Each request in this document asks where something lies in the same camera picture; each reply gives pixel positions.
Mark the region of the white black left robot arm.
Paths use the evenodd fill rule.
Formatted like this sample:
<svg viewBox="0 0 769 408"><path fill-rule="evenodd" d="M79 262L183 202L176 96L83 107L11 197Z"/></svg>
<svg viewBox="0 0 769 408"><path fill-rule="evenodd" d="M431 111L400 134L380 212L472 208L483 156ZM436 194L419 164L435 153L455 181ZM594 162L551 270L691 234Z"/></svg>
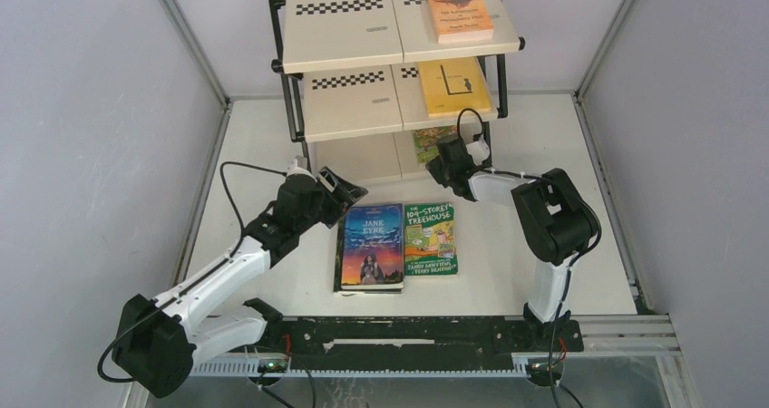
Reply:
<svg viewBox="0 0 769 408"><path fill-rule="evenodd" d="M244 345L277 348L283 326L251 303L229 315L211 312L247 282L267 273L294 251L316 224L336 225L368 190L324 167L313 174L296 158L283 172L276 197L253 220L238 222L238 239L219 257L177 286L147 298L138 294L122 308L117 334L97 363L111 359L156 398L174 393L192 370Z"/></svg>

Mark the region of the orange paperback book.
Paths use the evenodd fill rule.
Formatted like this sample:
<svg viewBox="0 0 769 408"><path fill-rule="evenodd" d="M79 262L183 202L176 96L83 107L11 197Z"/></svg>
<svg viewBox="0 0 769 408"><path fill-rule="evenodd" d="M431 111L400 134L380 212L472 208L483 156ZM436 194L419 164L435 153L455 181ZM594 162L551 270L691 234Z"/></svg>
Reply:
<svg viewBox="0 0 769 408"><path fill-rule="evenodd" d="M484 0L426 0L439 44L491 40L494 26Z"/></svg>

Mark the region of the dark green treehouse book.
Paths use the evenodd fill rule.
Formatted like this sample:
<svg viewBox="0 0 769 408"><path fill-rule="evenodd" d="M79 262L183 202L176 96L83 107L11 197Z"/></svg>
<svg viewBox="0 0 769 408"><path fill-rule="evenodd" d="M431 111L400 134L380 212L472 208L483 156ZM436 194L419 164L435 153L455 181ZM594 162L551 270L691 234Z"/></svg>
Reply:
<svg viewBox="0 0 769 408"><path fill-rule="evenodd" d="M404 270L408 277L458 274L454 214L450 202L404 205Z"/></svg>

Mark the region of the yellow book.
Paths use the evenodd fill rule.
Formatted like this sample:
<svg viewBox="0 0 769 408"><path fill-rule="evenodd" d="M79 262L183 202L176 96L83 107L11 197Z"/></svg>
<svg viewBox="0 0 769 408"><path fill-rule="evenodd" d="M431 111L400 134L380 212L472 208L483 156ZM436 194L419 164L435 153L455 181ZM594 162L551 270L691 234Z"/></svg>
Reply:
<svg viewBox="0 0 769 408"><path fill-rule="evenodd" d="M493 110L486 79L476 57L424 61L417 64L427 115L456 116L465 108Z"/></svg>

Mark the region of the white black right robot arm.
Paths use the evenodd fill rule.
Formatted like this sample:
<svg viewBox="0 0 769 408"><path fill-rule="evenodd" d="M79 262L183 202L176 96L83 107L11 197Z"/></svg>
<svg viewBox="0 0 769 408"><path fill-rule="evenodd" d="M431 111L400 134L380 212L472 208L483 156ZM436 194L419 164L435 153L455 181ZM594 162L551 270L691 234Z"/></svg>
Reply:
<svg viewBox="0 0 769 408"><path fill-rule="evenodd" d="M467 144L450 135L438 140L437 156L426 169L460 198L515 209L537 261L534 287L524 306L530 319L524 337L532 348L546 350L559 340L557 322L569 313L572 268L600 242L602 228L565 170L554 168L541 175L498 170L490 157L484 140Z"/></svg>

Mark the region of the light green treehouse book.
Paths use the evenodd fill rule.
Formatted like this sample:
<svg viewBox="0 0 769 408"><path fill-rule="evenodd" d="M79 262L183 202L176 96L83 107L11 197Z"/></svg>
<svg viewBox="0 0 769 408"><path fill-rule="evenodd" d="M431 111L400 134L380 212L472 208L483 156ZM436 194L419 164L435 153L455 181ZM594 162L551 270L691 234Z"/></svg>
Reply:
<svg viewBox="0 0 769 408"><path fill-rule="evenodd" d="M456 133L456 126L441 126L411 131L416 161L424 165L438 156L437 143L443 137Z"/></svg>

